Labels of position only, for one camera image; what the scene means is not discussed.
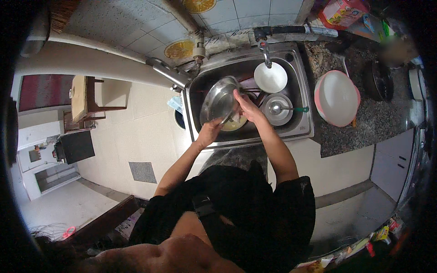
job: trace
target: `metal bowl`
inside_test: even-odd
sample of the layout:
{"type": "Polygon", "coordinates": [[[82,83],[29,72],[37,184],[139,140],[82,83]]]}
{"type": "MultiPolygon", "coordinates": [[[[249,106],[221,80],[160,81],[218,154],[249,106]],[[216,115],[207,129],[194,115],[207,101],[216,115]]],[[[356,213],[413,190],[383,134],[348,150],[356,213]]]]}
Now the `metal bowl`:
{"type": "Polygon", "coordinates": [[[200,123],[203,125],[218,117],[224,117],[220,124],[227,122],[238,110],[238,102],[234,98],[234,89],[240,89],[237,79],[226,76],[216,82],[203,101],[200,109],[200,123]]]}

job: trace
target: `wooden table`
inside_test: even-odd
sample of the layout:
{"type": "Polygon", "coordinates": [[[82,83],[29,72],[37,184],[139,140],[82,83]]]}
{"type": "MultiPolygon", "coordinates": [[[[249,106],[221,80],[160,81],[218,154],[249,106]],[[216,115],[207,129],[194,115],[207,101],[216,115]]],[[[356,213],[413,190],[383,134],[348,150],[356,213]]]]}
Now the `wooden table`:
{"type": "Polygon", "coordinates": [[[93,114],[127,108],[127,106],[98,106],[95,101],[95,83],[103,83],[103,81],[91,76],[76,75],[74,77],[71,86],[71,114],[73,116],[73,123],[104,119],[106,116],[94,117],[93,114]]]}

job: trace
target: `cabinet door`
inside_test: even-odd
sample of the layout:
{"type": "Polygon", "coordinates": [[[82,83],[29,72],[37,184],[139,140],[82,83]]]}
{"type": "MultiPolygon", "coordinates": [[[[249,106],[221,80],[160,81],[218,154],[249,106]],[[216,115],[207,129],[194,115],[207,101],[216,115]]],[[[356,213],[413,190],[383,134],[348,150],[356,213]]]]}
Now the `cabinet door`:
{"type": "Polygon", "coordinates": [[[385,191],[394,201],[398,201],[404,188],[408,164],[376,151],[370,180],[385,191]]]}
{"type": "Polygon", "coordinates": [[[414,129],[410,129],[397,136],[384,140],[376,145],[376,150],[403,161],[408,165],[413,149],[414,129]]]}

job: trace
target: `hand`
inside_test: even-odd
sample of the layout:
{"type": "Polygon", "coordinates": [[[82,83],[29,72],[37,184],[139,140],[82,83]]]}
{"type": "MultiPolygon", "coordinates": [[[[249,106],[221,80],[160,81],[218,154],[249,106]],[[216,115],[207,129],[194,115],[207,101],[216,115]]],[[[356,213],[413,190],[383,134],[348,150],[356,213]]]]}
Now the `hand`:
{"type": "Polygon", "coordinates": [[[202,149],[205,149],[208,145],[215,141],[223,127],[223,124],[219,125],[222,120],[223,118],[219,117],[203,124],[202,129],[199,132],[199,137],[195,141],[202,149]]]}
{"type": "Polygon", "coordinates": [[[234,97],[240,104],[243,110],[242,115],[245,116],[249,121],[257,123],[260,120],[265,119],[263,112],[250,100],[250,98],[244,94],[240,95],[237,89],[234,89],[234,97]]]}

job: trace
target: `granite countertop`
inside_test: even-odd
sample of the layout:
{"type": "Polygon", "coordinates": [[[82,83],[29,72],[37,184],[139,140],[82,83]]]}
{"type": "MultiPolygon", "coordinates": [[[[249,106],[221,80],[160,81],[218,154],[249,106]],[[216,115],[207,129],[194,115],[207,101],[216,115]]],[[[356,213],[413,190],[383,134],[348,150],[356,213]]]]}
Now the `granite countertop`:
{"type": "Polygon", "coordinates": [[[349,75],[360,91],[361,103],[357,112],[357,127],[336,127],[324,121],[314,104],[314,87],[317,79],[330,70],[344,72],[340,60],[325,48],[327,42],[304,42],[312,73],[307,71],[312,96],[312,113],[315,126],[314,141],[321,145],[321,157],[328,157],[360,149],[384,141],[417,125],[412,114],[417,111],[416,101],[409,97],[408,70],[392,69],[394,96],[391,102],[377,102],[364,91],[362,71],[367,61],[376,54],[353,46],[345,51],[349,75]]]}

